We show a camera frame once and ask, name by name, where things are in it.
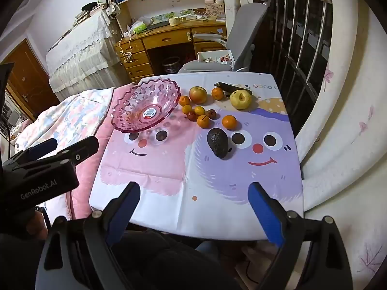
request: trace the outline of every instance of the cartoon smile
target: cartoon smile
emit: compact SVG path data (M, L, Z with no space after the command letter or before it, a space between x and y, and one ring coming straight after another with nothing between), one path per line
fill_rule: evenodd
M264 165L268 165L269 163L277 163L273 158L270 157L270 160L269 161L266 161L266 162L261 162L261 163L255 163L255 162L249 162L249 165L253 165L253 166L264 166Z
M134 155L136 155L136 156L146 156L146 154L138 154L138 153L135 153L135 152L134 152L134 148L133 148L129 153L132 153L132 154L134 154Z

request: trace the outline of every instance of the blanket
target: blanket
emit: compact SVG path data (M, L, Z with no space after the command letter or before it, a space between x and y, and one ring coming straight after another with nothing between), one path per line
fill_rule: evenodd
M86 90L42 112L36 121L19 135L15 143L15 153L55 138L58 146L56 150L44 156L49 157L86 137L93 136L109 110L113 90L114 88ZM42 206L46 208L51 222L60 215L71 219L65 194L43 203Z

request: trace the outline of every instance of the cartoon eye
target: cartoon eye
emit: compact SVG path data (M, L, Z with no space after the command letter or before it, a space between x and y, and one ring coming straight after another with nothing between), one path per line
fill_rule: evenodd
M278 150L282 148L282 138L276 132L267 132L263 138L267 149Z
M251 145L253 139L249 132L245 130L237 130L231 134L231 141L235 147L243 149Z
M155 145L161 145L168 139L168 130L166 128L157 128L151 133L149 140Z
M139 138L138 133L125 134L124 141L127 144L133 144Z

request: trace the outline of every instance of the pink blanket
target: pink blanket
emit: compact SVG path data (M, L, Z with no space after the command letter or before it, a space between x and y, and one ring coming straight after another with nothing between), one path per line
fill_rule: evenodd
M97 174L98 166L102 159L102 155L114 129L110 114L113 111L112 108L117 104L117 100L121 98L125 92L129 91L132 86L133 84L128 84L114 90L107 116L95 134L95 137L99 142L98 152L77 166L79 186L73 191L67 193L67 204L70 206L73 219L86 218L91 213L89 205L91 189Z

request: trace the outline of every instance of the dark avocado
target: dark avocado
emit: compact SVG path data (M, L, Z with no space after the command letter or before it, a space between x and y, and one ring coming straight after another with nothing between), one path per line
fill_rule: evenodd
M207 143L216 157L224 158L228 153L228 137L220 128L213 128L207 134Z

